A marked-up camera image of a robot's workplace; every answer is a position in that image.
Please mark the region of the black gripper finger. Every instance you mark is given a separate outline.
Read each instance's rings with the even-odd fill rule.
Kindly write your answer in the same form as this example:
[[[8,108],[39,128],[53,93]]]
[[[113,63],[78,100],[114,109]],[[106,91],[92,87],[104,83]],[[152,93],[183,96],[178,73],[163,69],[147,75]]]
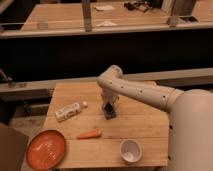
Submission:
[[[104,116],[106,119],[112,119],[112,118],[116,117],[116,112],[115,112],[113,106],[109,102],[105,103],[103,105],[102,109],[103,109]]]

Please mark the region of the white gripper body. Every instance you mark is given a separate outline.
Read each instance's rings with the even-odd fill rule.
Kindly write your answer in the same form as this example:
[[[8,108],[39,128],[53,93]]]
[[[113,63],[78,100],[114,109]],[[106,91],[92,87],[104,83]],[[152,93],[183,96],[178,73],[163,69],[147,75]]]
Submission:
[[[110,104],[113,109],[116,109],[118,106],[119,95],[116,92],[112,92],[109,90],[103,90],[101,93],[101,97],[103,100],[103,106]]]

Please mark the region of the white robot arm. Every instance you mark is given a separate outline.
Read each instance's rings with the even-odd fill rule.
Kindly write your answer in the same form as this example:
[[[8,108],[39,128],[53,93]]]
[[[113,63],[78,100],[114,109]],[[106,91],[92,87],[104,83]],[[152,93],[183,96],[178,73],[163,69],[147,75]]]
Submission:
[[[117,65],[100,74],[97,84],[103,104],[114,105],[121,94],[168,114],[167,171],[213,171],[213,93],[125,80]]]

